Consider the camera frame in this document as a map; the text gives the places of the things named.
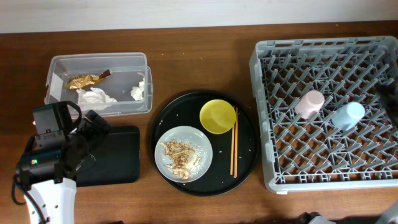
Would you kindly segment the pink cup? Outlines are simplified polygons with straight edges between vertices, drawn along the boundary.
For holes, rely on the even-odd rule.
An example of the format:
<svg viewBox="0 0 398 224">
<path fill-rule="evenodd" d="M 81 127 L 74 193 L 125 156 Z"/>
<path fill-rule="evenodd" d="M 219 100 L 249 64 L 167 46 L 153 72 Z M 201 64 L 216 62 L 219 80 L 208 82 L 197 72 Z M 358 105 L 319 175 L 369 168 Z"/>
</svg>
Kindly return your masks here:
<svg viewBox="0 0 398 224">
<path fill-rule="evenodd" d="M 301 118 L 309 119 L 314 113 L 320 111 L 325 102 L 323 94 L 316 90 L 311 90 L 301 97 L 294 110 L 301 114 Z"/>
</svg>

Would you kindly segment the large white tissue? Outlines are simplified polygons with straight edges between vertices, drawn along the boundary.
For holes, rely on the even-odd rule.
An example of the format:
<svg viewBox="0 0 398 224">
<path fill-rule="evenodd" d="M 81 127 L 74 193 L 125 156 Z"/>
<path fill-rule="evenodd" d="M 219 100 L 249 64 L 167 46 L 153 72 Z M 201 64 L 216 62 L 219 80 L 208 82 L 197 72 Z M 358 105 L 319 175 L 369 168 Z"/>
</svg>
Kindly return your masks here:
<svg viewBox="0 0 398 224">
<path fill-rule="evenodd" d="M 82 89 L 77 89 L 78 93 L 78 104 L 85 103 L 115 103 L 116 99 L 108 96 L 102 89 L 100 88 L 90 88 L 90 91 L 85 91 Z"/>
</svg>

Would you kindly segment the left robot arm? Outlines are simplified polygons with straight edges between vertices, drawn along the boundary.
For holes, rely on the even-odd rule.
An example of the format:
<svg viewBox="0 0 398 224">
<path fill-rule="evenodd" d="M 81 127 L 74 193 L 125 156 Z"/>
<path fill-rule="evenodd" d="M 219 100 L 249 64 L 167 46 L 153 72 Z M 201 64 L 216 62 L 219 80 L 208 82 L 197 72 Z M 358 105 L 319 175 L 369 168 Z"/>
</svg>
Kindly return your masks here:
<svg viewBox="0 0 398 224">
<path fill-rule="evenodd" d="M 31 223 L 74 223 L 76 174 L 111 125 L 72 101 L 33 110 L 37 133 L 16 165 L 12 188 L 25 198 Z"/>
</svg>

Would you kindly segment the light blue cup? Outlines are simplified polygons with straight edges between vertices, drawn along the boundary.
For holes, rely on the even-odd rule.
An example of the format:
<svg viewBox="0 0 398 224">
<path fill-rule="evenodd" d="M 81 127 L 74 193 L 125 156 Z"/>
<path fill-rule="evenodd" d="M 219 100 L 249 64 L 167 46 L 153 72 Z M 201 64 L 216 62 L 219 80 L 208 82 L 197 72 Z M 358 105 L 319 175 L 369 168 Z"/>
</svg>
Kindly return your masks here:
<svg viewBox="0 0 398 224">
<path fill-rule="evenodd" d="M 350 102 L 336 111 L 331 122 L 337 128 L 347 131 L 354 127 L 365 114 L 364 106 L 358 102 Z"/>
</svg>

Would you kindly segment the small white tissue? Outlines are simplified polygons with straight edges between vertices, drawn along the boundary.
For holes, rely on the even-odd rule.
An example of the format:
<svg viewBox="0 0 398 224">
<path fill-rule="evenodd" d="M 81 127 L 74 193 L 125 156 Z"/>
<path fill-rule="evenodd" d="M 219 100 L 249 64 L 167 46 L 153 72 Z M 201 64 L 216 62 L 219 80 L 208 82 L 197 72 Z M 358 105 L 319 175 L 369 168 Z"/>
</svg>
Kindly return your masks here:
<svg viewBox="0 0 398 224">
<path fill-rule="evenodd" d="M 131 90 L 131 96 L 135 101 L 144 99 L 144 90 L 145 90 L 145 78 L 139 82 L 138 86 L 134 86 Z"/>
</svg>

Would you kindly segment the yellow bowl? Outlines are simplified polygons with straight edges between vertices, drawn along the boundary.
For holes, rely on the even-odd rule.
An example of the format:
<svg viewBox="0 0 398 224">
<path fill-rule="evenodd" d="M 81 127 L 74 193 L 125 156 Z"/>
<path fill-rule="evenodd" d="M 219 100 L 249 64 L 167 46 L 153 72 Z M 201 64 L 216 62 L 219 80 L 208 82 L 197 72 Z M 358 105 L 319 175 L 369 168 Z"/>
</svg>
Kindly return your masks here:
<svg viewBox="0 0 398 224">
<path fill-rule="evenodd" d="M 225 100 L 206 102 L 199 114 L 201 125 L 212 134 L 224 134 L 236 123 L 236 110 Z"/>
</svg>

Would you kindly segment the gold snack wrapper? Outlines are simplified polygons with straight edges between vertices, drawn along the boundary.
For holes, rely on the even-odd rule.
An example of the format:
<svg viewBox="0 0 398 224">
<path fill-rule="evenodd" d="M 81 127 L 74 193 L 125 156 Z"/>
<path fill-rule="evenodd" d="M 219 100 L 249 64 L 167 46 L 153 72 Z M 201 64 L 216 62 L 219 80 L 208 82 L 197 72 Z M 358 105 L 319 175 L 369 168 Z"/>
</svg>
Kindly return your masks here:
<svg viewBox="0 0 398 224">
<path fill-rule="evenodd" d="M 82 89 L 86 86 L 95 85 L 99 82 L 102 82 L 104 79 L 108 78 L 109 76 L 111 76 L 110 70 L 106 70 L 99 75 L 93 75 L 93 74 L 80 75 L 71 78 L 69 81 L 67 81 L 67 83 L 65 84 L 65 88 L 69 90 Z"/>
</svg>

